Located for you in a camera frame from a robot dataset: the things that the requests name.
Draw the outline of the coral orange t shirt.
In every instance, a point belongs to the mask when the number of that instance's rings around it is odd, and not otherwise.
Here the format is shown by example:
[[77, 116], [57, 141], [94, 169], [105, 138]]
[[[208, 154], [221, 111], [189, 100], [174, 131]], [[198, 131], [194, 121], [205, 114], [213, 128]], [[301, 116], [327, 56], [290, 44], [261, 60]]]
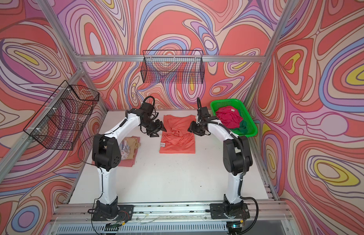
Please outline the coral orange t shirt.
[[194, 115], [175, 117], [165, 115], [163, 124], [166, 132], [162, 133], [160, 154], [195, 154], [195, 135], [188, 131]]

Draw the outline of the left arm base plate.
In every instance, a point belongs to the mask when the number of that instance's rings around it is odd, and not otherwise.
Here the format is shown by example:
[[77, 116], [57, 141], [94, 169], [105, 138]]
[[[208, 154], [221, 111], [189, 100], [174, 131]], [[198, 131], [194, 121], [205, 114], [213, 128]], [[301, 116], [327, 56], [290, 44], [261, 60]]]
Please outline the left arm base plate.
[[114, 212], [105, 212], [104, 209], [94, 209], [92, 221], [129, 221], [132, 220], [134, 205], [117, 205], [117, 210]]

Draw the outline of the aluminium frame left post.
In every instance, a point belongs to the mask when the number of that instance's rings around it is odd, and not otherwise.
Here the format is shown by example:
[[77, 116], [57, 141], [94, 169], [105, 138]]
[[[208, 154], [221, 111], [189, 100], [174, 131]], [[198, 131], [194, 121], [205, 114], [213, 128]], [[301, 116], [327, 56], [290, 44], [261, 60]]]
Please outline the aluminium frame left post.
[[98, 91], [95, 87], [92, 79], [86, 72], [85, 68], [83, 67], [82, 63], [78, 60], [78, 54], [75, 51], [74, 47], [72, 46], [71, 42], [69, 41], [68, 36], [66, 35], [62, 24], [60, 23], [57, 15], [55, 14], [52, 6], [49, 4], [48, 1], [37, 1], [41, 11], [45, 15], [46, 19], [52, 26], [55, 31], [57, 38], [61, 41], [65, 51], [67, 52], [68, 56], [70, 57], [74, 66], [76, 66], [77, 71], [74, 75], [70, 78], [71, 84], [77, 84], [80, 80], [82, 80], [87, 87]]

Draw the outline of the aluminium frame post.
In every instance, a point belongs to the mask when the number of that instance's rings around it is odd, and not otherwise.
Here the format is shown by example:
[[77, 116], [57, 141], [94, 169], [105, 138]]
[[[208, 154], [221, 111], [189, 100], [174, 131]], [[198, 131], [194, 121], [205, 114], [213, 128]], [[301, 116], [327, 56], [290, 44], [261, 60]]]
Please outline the aluminium frame post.
[[246, 95], [244, 105], [247, 109], [249, 109], [251, 107], [251, 104], [254, 101], [254, 97], [256, 95], [256, 90], [260, 83], [260, 80], [263, 77], [263, 75], [266, 73], [268, 65], [271, 62], [272, 54], [277, 46], [278, 41], [280, 40], [280, 38], [282, 36], [282, 33], [283, 33], [297, 3], [298, 3], [298, 1], [295, 1], [295, 0], [286, 1], [285, 8], [282, 11], [280, 19], [275, 28], [274, 34], [271, 37], [270, 43], [265, 52], [264, 61], [259, 66], [256, 76], [255, 76], [254, 80], [252, 81], [251, 86]]
[[82, 63], [78, 60], [78, 54], [75, 51], [74, 47], [72, 46], [71, 42], [69, 41], [68, 36], [66, 35], [62, 24], [60, 23], [57, 15], [55, 14], [52, 6], [49, 4], [48, 1], [37, 1], [41, 11], [45, 15], [46, 19], [52, 26], [55, 31], [57, 38], [61, 41], [65, 51], [67, 52], [68, 56], [70, 57], [74, 66], [76, 66], [77, 71], [74, 75], [70, 78], [71, 84], [77, 84], [80, 80], [82, 80], [87, 87], [98, 91], [95, 87], [92, 79], [86, 72], [85, 68], [83, 67]]

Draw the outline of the magenta t shirt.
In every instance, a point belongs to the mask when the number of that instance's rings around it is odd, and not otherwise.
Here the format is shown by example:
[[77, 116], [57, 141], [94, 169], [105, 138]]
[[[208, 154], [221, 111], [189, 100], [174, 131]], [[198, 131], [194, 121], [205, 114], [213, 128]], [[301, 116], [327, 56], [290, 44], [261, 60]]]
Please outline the magenta t shirt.
[[215, 112], [215, 115], [222, 124], [229, 129], [239, 128], [243, 121], [240, 112], [232, 106], [219, 108]]

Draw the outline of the aluminium front rail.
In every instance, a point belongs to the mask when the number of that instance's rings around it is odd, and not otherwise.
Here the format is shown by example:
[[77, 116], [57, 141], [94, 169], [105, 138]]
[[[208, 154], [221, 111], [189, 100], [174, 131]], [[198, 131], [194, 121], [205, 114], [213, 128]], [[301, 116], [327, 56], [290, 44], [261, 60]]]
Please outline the aluminium front rail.
[[[210, 221], [210, 204], [213, 201], [175, 202], [175, 203], [132, 203], [135, 206], [131, 222], [192, 222]], [[291, 210], [285, 202], [258, 201], [259, 220], [293, 219]], [[63, 204], [58, 206], [51, 221], [88, 222], [91, 204]]]

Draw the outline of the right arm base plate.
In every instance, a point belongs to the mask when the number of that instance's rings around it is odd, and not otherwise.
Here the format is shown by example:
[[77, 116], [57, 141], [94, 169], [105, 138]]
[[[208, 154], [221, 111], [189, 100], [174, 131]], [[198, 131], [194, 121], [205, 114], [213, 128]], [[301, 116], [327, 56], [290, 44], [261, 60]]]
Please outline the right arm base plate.
[[247, 204], [241, 201], [240, 203], [230, 204], [212, 203], [210, 204], [209, 212], [212, 219], [243, 219], [250, 218]]

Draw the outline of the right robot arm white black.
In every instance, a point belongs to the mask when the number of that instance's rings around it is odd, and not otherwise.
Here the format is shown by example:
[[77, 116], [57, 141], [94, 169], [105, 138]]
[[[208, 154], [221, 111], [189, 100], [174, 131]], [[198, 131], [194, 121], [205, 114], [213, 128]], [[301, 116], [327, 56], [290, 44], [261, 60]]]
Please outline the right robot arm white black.
[[207, 107], [203, 107], [197, 99], [197, 120], [192, 121], [188, 132], [197, 136], [213, 135], [223, 145], [223, 164], [229, 173], [228, 188], [222, 203], [210, 204], [212, 219], [240, 219], [250, 218], [250, 212], [245, 201], [255, 204], [255, 220], [259, 216], [259, 204], [253, 197], [242, 196], [244, 176], [253, 165], [249, 140], [246, 136], [236, 136], [225, 127], [216, 116], [211, 116]]

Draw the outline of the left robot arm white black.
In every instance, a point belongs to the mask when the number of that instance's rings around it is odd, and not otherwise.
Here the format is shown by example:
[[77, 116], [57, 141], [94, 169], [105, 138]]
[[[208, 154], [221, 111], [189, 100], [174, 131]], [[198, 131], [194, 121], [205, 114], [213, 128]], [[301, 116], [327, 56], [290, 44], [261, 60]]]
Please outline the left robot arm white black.
[[101, 176], [100, 189], [102, 195], [97, 199], [95, 211], [109, 218], [119, 214], [118, 196], [115, 191], [116, 169], [122, 160], [119, 145], [133, 129], [145, 128], [144, 133], [150, 138], [159, 137], [159, 132], [166, 129], [155, 110], [155, 98], [146, 97], [140, 108], [132, 108], [125, 112], [125, 117], [111, 130], [93, 137], [92, 160]]

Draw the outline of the aluminium frame right post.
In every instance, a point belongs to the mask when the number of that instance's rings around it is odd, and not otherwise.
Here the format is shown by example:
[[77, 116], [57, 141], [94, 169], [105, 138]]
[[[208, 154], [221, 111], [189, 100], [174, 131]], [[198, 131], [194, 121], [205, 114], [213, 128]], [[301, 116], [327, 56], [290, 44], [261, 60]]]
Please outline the aluminium frame right post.
[[251, 107], [251, 104], [254, 101], [254, 97], [256, 95], [256, 90], [260, 83], [260, 80], [263, 77], [263, 75], [266, 73], [268, 65], [271, 62], [272, 54], [277, 46], [278, 41], [280, 40], [280, 38], [282, 36], [282, 33], [283, 33], [297, 3], [298, 3], [298, 1], [295, 1], [295, 0], [286, 1], [285, 8], [282, 11], [280, 19], [275, 28], [274, 34], [271, 37], [270, 43], [265, 52], [264, 61], [259, 66], [256, 76], [255, 76], [254, 80], [252, 81], [251, 86], [246, 95], [244, 105], [247, 109], [249, 109]]

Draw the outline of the green plastic basket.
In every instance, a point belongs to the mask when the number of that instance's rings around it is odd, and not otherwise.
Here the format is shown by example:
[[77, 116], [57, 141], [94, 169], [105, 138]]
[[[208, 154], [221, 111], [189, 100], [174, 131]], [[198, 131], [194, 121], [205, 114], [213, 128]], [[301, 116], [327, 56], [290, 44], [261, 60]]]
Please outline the green plastic basket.
[[245, 134], [244, 136], [254, 137], [255, 135], [257, 135], [258, 129], [242, 101], [237, 100], [237, 99], [222, 99], [222, 100], [214, 100], [210, 104], [210, 108], [213, 112], [213, 115], [215, 115], [215, 112], [219, 108], [226, 107], [226, 106], [232, 106], [235, 109], [237, 109], [240, 112], [240, 115], [243, 118], [243, 120], [245, 120], [247, 122], [248, 133]]

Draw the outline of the dark green t shirt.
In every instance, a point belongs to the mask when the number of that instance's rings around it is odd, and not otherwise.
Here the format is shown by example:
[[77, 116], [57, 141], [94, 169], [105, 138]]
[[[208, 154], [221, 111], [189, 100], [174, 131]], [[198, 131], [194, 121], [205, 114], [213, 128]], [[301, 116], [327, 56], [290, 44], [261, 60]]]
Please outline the dark green t shirt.
[[243, 135], [247, 134], [248, 133], [247, 122], [245, 120], [242, 120], [239, 123], [239, 127], [233, 128], [232, 132], [237, 134], [238, 136], [243, 136]]

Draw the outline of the folded pink t shirt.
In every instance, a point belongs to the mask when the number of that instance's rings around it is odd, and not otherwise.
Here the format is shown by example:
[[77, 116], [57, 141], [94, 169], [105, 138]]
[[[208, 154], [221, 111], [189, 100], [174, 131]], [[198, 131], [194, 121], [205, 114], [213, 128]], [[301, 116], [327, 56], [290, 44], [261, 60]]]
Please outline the folded pink t shirt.
[[139, 148], [135, 151], [135, 158], [133, 160], [121, 160], [118, 166], [132, 167], [136, 162], [138, 150], [139, 150]]

